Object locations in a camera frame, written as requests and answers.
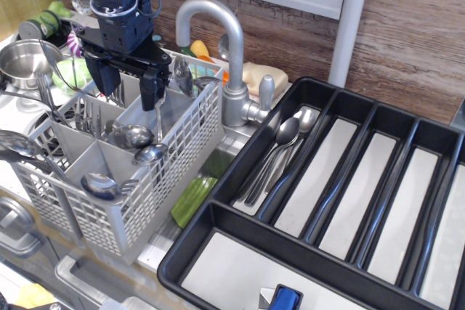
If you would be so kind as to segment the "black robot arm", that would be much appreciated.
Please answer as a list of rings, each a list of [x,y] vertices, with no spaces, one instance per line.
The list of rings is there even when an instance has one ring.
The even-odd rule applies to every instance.
[[[80,29],[81,52],[98,90],[110,96],[122,71],[136,75],[144,111],[153,110],[169,82],[170,56],[153,41],[151,0],[90,0],[98,28]]]

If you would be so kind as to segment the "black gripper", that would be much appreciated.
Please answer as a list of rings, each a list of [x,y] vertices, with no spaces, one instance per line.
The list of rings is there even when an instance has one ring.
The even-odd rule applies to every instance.
[[[120,70],[143,74],[142,109],[153,110],[169,85],[171,58],[152,40],[151,0],[90,0],[89,7],[99,27],[81,29],[77,36],[98,90],[111,95],[121,84]]]

